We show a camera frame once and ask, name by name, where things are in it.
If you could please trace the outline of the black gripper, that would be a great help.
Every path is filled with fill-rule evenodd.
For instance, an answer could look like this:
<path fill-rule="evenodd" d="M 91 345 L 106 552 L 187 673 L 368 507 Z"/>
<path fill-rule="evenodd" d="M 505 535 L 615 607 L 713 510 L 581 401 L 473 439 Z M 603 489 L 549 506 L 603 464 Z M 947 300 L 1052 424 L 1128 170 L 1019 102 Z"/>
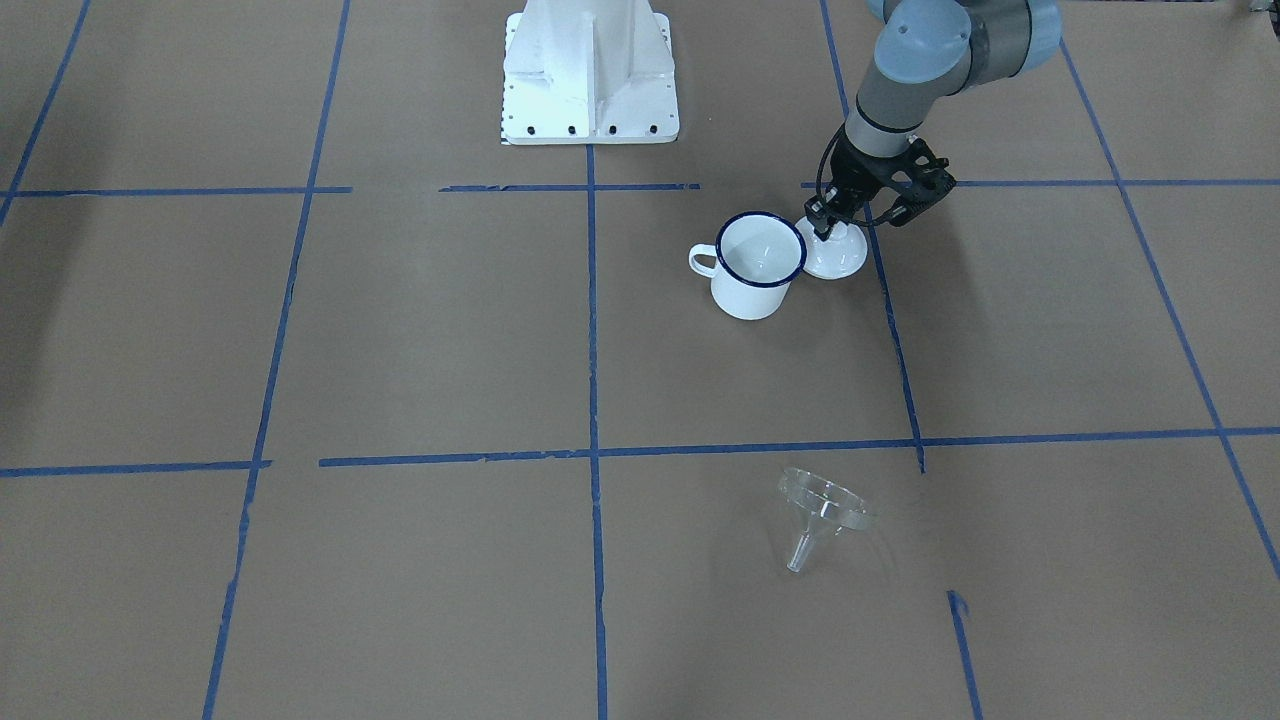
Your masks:
<path fill-rule="evenodd" d="M 814 229 L 823 229 L 823 241 L 831 238 L 837 225 L 856 225 L 859 209 L 881 192 L 888 191 L 893 195 L 881 183 L 881 173 L 890 158 L 906 150 L 908 142 L 900 149 L 891 150 L 890 155 L 879 156 L 855 146 L 846 131 L 833 132 L 818 164 L 818 196 L 809 197 L 804 204 L 810 225 Z"/>

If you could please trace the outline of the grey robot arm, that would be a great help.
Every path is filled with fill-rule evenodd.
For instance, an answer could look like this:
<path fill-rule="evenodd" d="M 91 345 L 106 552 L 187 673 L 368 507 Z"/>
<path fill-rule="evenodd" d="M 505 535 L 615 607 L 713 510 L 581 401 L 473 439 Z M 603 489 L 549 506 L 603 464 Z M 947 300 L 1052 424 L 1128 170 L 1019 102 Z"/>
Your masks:
<path fill-rule="evenodd" d="M 942 97 L 1044 64 L 1062 40 L 1056 1 L 872 1 L 882 20 L 844 123 L 819 160 L 803 231 L 901 227 L 956 186 L 918 131 Z"/>

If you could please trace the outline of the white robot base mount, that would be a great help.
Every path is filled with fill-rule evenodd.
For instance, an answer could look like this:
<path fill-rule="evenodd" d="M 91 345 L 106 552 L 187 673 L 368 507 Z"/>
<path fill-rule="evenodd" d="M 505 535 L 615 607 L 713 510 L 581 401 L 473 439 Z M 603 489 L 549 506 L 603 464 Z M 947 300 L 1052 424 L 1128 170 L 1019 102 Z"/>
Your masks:
<path fill-rule="evenodd" d="M 503 143 L 678 138 L 672 28 L 649 1 L 527 1 L 503 40 Z"/>

